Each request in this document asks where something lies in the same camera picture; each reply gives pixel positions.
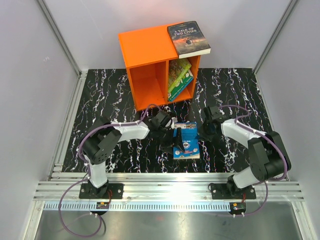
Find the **blue book with round badges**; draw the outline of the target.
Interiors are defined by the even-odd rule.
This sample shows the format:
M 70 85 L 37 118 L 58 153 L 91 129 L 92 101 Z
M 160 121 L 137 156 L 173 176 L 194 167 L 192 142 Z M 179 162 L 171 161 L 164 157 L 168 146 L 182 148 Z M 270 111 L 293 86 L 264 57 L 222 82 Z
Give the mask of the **blue book with round badges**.
M 196 122 L 177 122 L 174 124 L 173 136 L 177 136 L 177 129 L 181 128 L 181 138 L 184 151 L 173 147 L 173 159 L 199 159 L 198 127 Z

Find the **green coin cover book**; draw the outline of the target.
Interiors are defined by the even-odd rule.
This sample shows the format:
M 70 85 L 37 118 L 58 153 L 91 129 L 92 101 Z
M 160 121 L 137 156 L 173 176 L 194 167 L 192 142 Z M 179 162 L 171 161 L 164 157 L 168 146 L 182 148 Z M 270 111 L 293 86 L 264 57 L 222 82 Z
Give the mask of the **green coin cover book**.
M 178 95 L 192 82 L 194 76 L 189 69 L 188 72 L 177 82 L 173 84 L 173 89 L 168 92 L 168 101 L 172 102 Z

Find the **lime green spine book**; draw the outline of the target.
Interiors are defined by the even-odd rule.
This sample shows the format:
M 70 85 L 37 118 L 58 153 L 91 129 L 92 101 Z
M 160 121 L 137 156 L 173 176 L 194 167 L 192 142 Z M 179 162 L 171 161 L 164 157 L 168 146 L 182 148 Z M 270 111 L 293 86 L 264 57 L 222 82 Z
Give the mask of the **lime green spine book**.
M 191 63 L 187 58 L 178 58 L 169 61 L 168 69 L 168 93 L 171 93 L 176 84 L 191 68 Z

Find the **A Tale of Two Cities book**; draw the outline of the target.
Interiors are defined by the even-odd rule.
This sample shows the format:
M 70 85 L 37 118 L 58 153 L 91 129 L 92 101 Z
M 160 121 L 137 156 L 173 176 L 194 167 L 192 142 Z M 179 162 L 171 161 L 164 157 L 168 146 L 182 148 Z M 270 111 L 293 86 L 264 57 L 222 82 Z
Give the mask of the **A Tale of Two Cities book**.
M 169 25 L 167 32 L 179 59 L 211 53 L 211 46 L 195 20 Z

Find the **cyan cartoon cover book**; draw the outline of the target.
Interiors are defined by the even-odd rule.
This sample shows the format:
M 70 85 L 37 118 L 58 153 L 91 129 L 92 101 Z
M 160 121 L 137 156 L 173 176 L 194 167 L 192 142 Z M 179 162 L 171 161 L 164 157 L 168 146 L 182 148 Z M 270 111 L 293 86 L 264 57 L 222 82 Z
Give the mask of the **cyan cartoon cover book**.
M 189 95 L 189 93 L 188 93 L 188 90 L 187 90 L 187 87 L 178 95 L 178 97 L 175 99 L 175 100 L 173 100 L 173 101 L 169 101 L 169 102 L 174 102 L 174 101 L 178 101 L 178 100 L 182 100 L 185 96 L 188 96 Z

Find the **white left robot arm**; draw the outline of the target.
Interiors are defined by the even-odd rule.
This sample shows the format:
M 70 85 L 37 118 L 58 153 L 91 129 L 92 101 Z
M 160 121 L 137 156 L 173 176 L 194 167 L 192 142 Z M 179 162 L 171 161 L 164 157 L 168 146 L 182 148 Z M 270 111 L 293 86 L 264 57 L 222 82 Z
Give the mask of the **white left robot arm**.
M 132 122 L 110 122 L 103 117 L 86 132 L 78 147 L 78 156 L 87 165 L 87 182 L 81 185 L 81 199 L 101 199 L 108 193 L 106 161 L 118 143 L 130 140 L 156 139 L 160 149 L 172 155 L 173 148 L 184 152 L 182 129 L 174 129 L 174 118 L 164 111 L 155 116 L 143 115 Z

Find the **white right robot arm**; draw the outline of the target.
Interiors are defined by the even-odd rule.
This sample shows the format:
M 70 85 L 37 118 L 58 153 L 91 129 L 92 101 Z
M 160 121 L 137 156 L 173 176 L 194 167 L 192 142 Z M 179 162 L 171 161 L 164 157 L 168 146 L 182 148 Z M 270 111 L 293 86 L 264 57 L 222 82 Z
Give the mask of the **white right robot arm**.
M 237 199 L 249 187 L 284 179 L 292 164 L 280 134 L 254 129 L 241 123 L 241 116 L 231 118 L 220 109 L 218 106 L 203 109 L 205 119 L 198 130 L 199 137 L 212 143 L 217 135 L 223 135 L 246 147 L 249 156 L 249 167 L 228 177 L 225 184 L 228 196 Z

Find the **right black connector box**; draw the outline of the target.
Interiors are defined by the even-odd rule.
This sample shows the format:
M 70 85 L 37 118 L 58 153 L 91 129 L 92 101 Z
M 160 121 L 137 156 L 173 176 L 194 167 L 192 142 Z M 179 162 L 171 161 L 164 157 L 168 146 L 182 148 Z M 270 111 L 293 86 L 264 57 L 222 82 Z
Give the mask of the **right black connector box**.
M 241 215 L 242 213 L 245 213 L 247 209 L 247 204 L 245 202 L 231 202 L 229 206 L 232 215 Z

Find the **black connector box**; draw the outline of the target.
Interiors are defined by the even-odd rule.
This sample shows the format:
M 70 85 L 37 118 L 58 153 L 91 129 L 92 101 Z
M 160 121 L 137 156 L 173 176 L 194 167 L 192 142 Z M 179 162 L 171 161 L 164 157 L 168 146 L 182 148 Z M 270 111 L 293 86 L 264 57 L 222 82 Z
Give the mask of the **black connector box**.
M 96 209 L 108 210 L 109 208 L 110 208 L 110 203 L 109 202 L 98 201 L 96 203 Z
M 231 202 L 229 206 L 232 215 L 241 215 L 242 213 L 245 213 L 247 209 L 247 204 L 245 202 Z

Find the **orange two-compartment shelf box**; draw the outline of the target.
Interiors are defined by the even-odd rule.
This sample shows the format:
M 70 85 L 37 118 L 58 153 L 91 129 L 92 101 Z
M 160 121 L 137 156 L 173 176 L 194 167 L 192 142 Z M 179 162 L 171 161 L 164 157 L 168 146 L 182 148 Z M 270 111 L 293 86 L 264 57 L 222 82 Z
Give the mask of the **orange two-compartment shelf box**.
M 178 55 L 168 34 L 169 24 L 118 34 L 135 109 L 168 101 L 169 61 Z

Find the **left black connector box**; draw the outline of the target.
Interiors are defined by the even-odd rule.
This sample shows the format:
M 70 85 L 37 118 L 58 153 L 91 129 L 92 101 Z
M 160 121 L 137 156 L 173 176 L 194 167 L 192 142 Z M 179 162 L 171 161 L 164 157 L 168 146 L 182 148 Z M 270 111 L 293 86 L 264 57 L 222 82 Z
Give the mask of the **left black connector box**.
M 110 208 L 110 203 L 109 202 L 98 201 L 96 203 L 96 209 L 108 210 L 109 208 Z

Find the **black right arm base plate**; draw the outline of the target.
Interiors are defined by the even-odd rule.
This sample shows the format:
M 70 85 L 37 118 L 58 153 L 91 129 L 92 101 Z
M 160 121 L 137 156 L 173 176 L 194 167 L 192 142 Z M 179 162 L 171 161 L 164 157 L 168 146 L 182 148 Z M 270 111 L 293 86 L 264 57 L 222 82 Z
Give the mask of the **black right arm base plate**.
M 210 183 L 208 190 L 213 200 L 255 200 L 256 191 L 253 186 L 231 189 L 226 183 Z

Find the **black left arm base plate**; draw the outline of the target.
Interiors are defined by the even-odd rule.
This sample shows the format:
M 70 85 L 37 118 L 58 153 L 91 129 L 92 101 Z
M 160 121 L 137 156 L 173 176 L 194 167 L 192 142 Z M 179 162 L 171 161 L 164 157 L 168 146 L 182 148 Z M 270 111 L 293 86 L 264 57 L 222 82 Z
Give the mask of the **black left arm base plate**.
M 123 183 L 105 183 L 102 187 L 96 188 L 89 183 L 82 183 L 79 192 L 80 199 L 109 199 L 121 200 L 124 193 Z

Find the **aluminium rail frame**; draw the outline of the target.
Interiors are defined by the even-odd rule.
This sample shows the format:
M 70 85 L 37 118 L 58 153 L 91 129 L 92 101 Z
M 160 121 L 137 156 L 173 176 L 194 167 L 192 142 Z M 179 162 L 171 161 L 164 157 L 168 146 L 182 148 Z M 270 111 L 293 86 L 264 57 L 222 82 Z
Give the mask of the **aluminium rail frame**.
M 74 122 L 57 161 L 58 172 L 40 183 L 37 196 L 75 200 L 78 181 L 87 169 L 78 157 L 80 138 L 100 115 L 126 122 L 139 118 L 125 69 L 84 72 Z M 120 143 L 107 161 L 111 180 L 124 182 L 120 202 L 213 202 L 209 183 L 249 165 L 247 150 L 222 138 L 199 143 L 200 158 L 174 160 L 161 153 L 155 140 Z M 300 240 L 296 215 L 302 194 L 294 183 L 257 187 L 258 199 L 247 203 L 249 216 L 225 212 L 109 211 L 101 219 L 82 210 L 43 210 L 37 240 Z

